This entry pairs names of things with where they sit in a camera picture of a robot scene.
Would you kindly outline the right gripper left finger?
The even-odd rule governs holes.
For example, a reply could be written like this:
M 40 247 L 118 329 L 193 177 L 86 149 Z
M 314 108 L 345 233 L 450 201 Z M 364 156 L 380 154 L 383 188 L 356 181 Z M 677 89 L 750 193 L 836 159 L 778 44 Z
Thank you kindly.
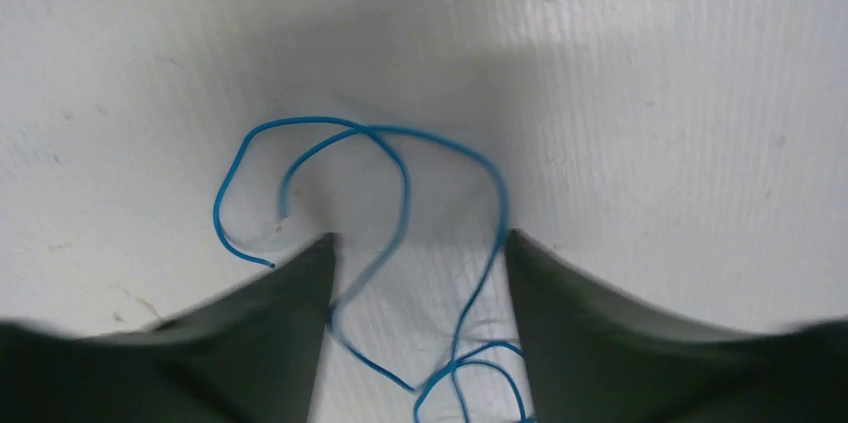
M 5 422 L 305 422 L 336 237 L 138 332 L 71 338 L 1 324 Z

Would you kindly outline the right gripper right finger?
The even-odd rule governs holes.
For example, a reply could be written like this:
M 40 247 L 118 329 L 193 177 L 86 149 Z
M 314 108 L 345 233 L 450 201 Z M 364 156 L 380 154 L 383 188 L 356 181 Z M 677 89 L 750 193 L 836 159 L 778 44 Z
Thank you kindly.
M 782 333 L 713 326 L 653 306 L 519 230 L 504 248 L 542 422 L 843 422 L 847 322 Z

